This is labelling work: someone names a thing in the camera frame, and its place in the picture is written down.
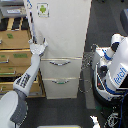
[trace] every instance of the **white refrigerator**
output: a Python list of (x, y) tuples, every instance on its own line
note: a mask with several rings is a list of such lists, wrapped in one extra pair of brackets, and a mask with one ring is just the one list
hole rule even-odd
[(24, 0), (37, 43), (48, 47), (40, 70), (47, 99), (77, 98), (91, 0)]

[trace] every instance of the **drawer handle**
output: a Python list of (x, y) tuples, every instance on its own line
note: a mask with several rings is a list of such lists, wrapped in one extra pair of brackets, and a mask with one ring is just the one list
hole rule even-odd
[(63, 66), (63, 65), (66, 65), (66, 64), (68, 64), (68, 63), (71, 63), (71, 62), (70, 62), (70, 61), (67, 61), (67, 62), (64, 62), (64, 63), (62, 63), (62, 64), (58, 64), (58, 63), (56, 63), (56, 62), (54, 62), (54, 61), (50, 61), (49, 63), (54, 64), (54, 65), (57, 65), (57, 66)]
[(68, 80), (66, 80), (66, 81), (64, 81), (64, 82), (60, 82), (60, 81), (52, 81), (52, 82), (54, 82), (54, 83), (56, 83), (56, 84), (66, 84), (67, 82), (69, 82)]
[(16, 71), (14, 71), (14, 72), (3, 72), (3, 73), (0, 73), (0, 75), (15, 75), (16, 74)]
[(8, 62), (9, 62), (9, 59), (7, 59), (7, 61), (1, 61), (0, 64), (8, 63)]
[(7, 93), (7, 92), (9, 92), (9, 91), (4, 91), (4, 90), (3, 90), (4, 88), (6, 88), (6, 87), (2, 86), (1, 89), (0, 89), (0, 92), (2, 92), (2, 93)]

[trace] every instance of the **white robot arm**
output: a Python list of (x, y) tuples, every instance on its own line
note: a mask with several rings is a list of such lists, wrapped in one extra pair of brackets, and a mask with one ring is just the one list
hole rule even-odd
[(13, 84), (13, 91), (6, 93), (0, 100), (0, 128), (19, 128), (27, 115), (25, 98), (29, 95), (32, 83), (39, 70), (40, 55), (45, 50), (47, 43), (37, 45), (30, 42), (33, 53), (31, 66)]
[(124, 92), (128, 89), (126, 83), (128, 81), (127, 55), (128, 37), (119, 34), (113, 35), (111, 47), (96, 49), (92, 63), (94, 70), (93, 90), (94, 94), (106, 104), (118, 103), (117, 101), (123, 97)]

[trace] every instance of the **refrigerator drawer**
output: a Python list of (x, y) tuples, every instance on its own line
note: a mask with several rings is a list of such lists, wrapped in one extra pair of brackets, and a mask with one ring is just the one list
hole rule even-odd
[(42, 60), (40, 69), (42, 78), (79, 77), (82, 59)]
[(47, 99), (77, 98), (79, 79), (44, 79)]

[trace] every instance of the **blue label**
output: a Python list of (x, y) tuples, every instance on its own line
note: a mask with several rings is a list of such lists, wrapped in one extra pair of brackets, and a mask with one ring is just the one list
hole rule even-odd
[(117, 77), (114, 78), (114, 81), (119, 85), (121, 81), (124, 79), (125, 74), (126, 74), (126, 69), (120, 68), (120, 72), (117, 74)]

